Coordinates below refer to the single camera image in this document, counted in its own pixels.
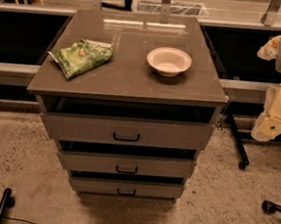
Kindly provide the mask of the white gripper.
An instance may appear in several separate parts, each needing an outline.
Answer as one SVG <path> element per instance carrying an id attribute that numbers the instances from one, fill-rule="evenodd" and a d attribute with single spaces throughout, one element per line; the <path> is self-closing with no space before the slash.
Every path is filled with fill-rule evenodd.
<path id="1" fill-rule="evenodd" d="M 281 134 L 281 83 L 269 85 L 265 95 L 263 112 L 256 120 L 251 136 L 262 142 L 277 138 Z"/>

